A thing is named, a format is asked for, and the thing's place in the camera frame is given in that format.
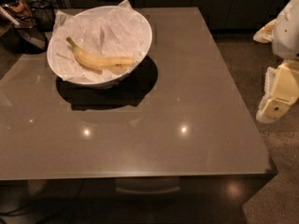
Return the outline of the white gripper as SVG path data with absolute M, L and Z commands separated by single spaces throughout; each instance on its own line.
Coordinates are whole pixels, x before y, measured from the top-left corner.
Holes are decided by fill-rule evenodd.
M 256 119 L 261 123 L 280 120 L 299 99 L 299 0 L 290 2 L 255 33 L 253 40 L 270 43 L 275 55 L 284 59 L 277 68 L 268 67 L 264 81 L 264 96 Z

